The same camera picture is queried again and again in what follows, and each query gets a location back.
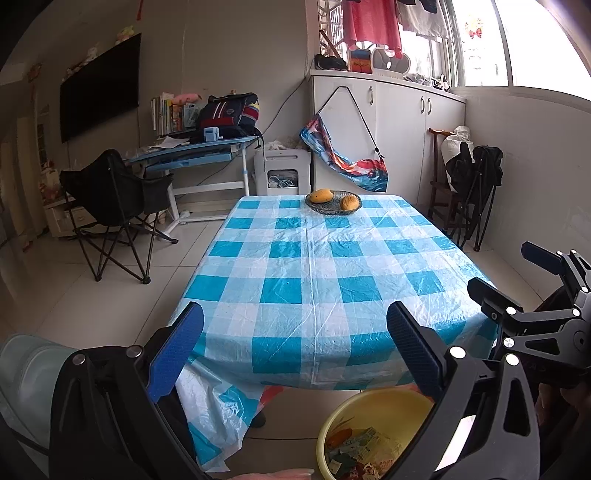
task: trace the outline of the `yellow plastic basin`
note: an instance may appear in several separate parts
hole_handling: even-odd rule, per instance
[[[324,443],[327,437],[343,428],[366,429],[395,439],[405,449],[419,430],[433,403],[408,388],[377,388],[358,393],[342,403],[328,417],[318,435],[316,461],[325,480],[335,480],[326,464]]]

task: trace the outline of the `white wall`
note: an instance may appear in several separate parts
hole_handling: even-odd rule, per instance
[[[38,81],[38,105],[50,106],[49,155],[58,168],[67,167],[66,144],[59,137],[59,89],[66,68],[83,59],[86,50],[97,42],[100,51],[112,47],[117,32],[131,24],[136,32],[142,32],[138,112],[121,115],[71,140],[73,167],[89,164],[107,148],[124,153],[153,142],[150,99],[161,92],[197,92],[204,98],[225,95],[231,89],[255,92],[261,104],[257,126],[264,130],[301,82],[306,64],[311,61],[307,1],[145,0],[140,22],[135,20],[138,3],[131,1],[122,2],[118,10],[104,17],[95,15],[85,25],[78,25],[47,54]],[[265,139],[297,135],[308,115],[308,90],[304,84],[285,105]],[[177,173],[175,186],[199,181],[220,167],[214,164]],[[239,162],[234,161],[207,183],[240,180],[241,171]],[[187,196],[183,201],[236,198],[242,194],[238,190],[208,192]]]
[[[545,298],[560,280],[524,260],[520,248],[531,241],[550,251],[575,249],[591,259],[591,113],[510,95],[503,87],[455,93],[467,97],[466,125],[474,144],[504,152],[503,183],[485,242]]]

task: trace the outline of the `flat screen tv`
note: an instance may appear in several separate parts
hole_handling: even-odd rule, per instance
[[[141,34],[99,55],[61,84],[61,141],[137,108]]]

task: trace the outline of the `paper scrap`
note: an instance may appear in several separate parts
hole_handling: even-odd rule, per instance
[[[188,142],[189,139],[188,138],[172,138],[172,137],[166,137],[162,143],[159,143],[158,145],[152,145],[152,147],[155,148],[175,148],[178,147],[181,144],[184,144],[185,142]]]

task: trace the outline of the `table leg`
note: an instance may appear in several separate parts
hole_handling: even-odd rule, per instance
[[[242,152],[242,174],[244,175],[244,190],[246,191],[246,196],[249,197],[251,195],[250,191],[248,190],[248,170],[246,169],[246,144],[241,145],[241,152]]]
[[[166,175],[168,175],[169,170],[166,170],[164,173]],[[173,216],[173,222],[168,226],[168,228],[163,233],[165,235],[170,235],[170,232],[173,231],[174,227],[176,227],[179,224],[177,200],[176,200],[176,198],[174,198],[172,183],[170,185],[168,185],[167,193],[168,193],[168,200],[170,202],[170,213]]]

